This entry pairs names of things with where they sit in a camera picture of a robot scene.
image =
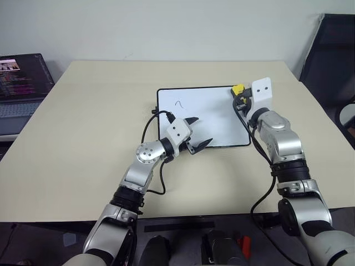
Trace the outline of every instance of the white wall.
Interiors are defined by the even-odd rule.
[[[0,0],[0,53],[74,59],[284,60],[299,75],[321,13],[354,0]]]

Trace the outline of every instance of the black chair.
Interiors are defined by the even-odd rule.
[[[344,106],[355,100],[355,15],[324,15],[300,81],[355,149],[354,137],[339,121]]]

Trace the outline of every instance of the laptop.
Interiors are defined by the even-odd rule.
[[[41,54],[0,57],[0,141],[21,132],[53,86]]]

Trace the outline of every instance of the whiteboard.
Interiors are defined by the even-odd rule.
[[[232,107],[232,86],[160,89],[158,109],[172,112],[176,117],[196,116],[198,121],[191,125],[193,133],[190,143],[213,138],[208,147],[245,146],[250,138]],[[170,123],[165,114],[159,115],[159,137],[166,137]]]

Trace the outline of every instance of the black cable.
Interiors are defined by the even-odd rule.
[[[163,113],[168,114],[169,112],[167,112],[167,111],[159,111],[159,112],[156,112],[156,113],[148,120],[148,122],[146,123],[146,125],[145,125],[145,127],[144,127],[143,134],[142,134],[142,139],[141,139],[141,142],[140,142],[140,143],[143,143],[143,142],[144,142],[145,133],[146,133],[146,130],[147,130],[147,128],[148,128],[150,122],[152,122],[152,120],[153,120],[154,118],[156,118],[158,115],[163,114]]]
[[[159,111],[159,112],[156,112],[149,120],[148,122],[146,123],[145,127],[144,127],[144,130],[143,130],[143,134],[142,134],[142,139],[141,139],[141,142],[140,143],[143,143],[144,142],[144,137],[145,137],[145,133],[146,133],[146,130],[149,126],[149,124],[152,122],[152,120],[154,118],[156,118],[158,115],[160,114],[169,114],[169,112],[167,111]],[[164,179],[163,179],[163,166],[165,165],[166,163],[165,162],[162,162],[161,165],[160,165],[160,170],[159,170],[159,175],[160,175],[160,182],[161,182],[161,186],[163,187],[163,192],[158,192],[158,191],[155,191],[155,190],[147,190],[147,192],[151,192],[151,193],[154,193],[154,194],[158,194],[158,195],[164,195],[165,192],[166,192],[166,189],[165,189],[165,183],[164,183]]]
[[[236,98],[234,98],[233,100],[233,107],[236,105]],[[242,118],[242,116],[239,114],[238,110],[235,110],[236,115],[238,116],[239,120],[242,122],[244,128],[246,129],[246,131],[248,132],[254,147],[256,148],[256,150],[261,154],[262,157],[265,158],[265,160],[268,162],[269,165],[272,164],[271,160],[269,159],[269,157],[267,156],[267,154],[265,153],[265,151],[263,150],[263,148],[261,147],[260,143],[258,142],[258,140],[255,138],[253,132],[255,133],[256,127],[254,127],[253,132],[250,131],[248,125],[245,123],[244,119]]]
[[[240,119],[240,121],[242,122],[243,126],[245,127],[246,131],[248,132],[255,149],[260,153],[260,155],[262,157],[265,158],[265,160],[268,162],[269,165],[272,165],[271,160],[269,159],[269,157],[267,156],[267,154],[265,153],[264,149],[262,148],[262,146],[260,145],[260,143],[258,142],[258,140],[255,138],[255,131],[256,131],[256,127],[253,128],[253,131],[251,132],[249,127],[247,126],[247,124],[244,122],[244,119],[241,117],[241,115],[239,114],[239,112],[237,110],[235,110],[236,115],[238,116],[238,118]],[[295,262],[293,259],[291,259],[286,253],[284,253],[282,251],[282,249],[272,240],[272,238],[265,232],[265,230],[257,223],[257,220],[255,219],[255,214],[254,214],[254,210],[255,208],[268,196],[270,195],[270,193],[272,192],[273,188],[275,187],[276,184],[276,177],[274,176],[272,178],[272,182],[271,182],[271,186],[270,188],[267,190],[267,192],[260,198],[258,199],[257,202],[254,203],[254,205],[251,207],[250,209],[250,216],[251,219],[253,220],[253,222],[255,223],[255,225],[257,226],[257,228],[260,229],[260,231],[266,236],[266,238],[271,242],[271,244],[277,249],[278,252],[280,252],[281,255],[283,255],[289,262],[291,262],[292,264],[296,265],[296,266],[303,266],[303,264],[300,264],[298,262]]]
[[[147,190],[147,192],[151,192],[151,193],[158,194],[158,195],[164,195],[165,194],[166,189],[165,189],[165,183],[164,183],[164,179],[163,179],[163,166],[165,164],[166,164],[166,162],[162,162],[161,165],[160,165],[160,170],[159,170],[160,182],[161,182],[161,186],[163,187],[163,192],[158,192],[158,191],[155,191],[155,190]]]
[[[6,243],[4,249],[3,249],[2,252],[1,252],[0,261],[1,261],[2,258],[4,257],[4,255],[5,255],[5,253],[6,253],[7,249],[8,249],[8,247],[9,247],[10,244],[11,244],[11,241],[12,241],[12,238],[13,238],[13,233],[15,232],[16,226],[17,226],[17,225],[16,225],[15,223],[11,225],[11,232],[10,232],[9,238],[7,239],[7,243]]]

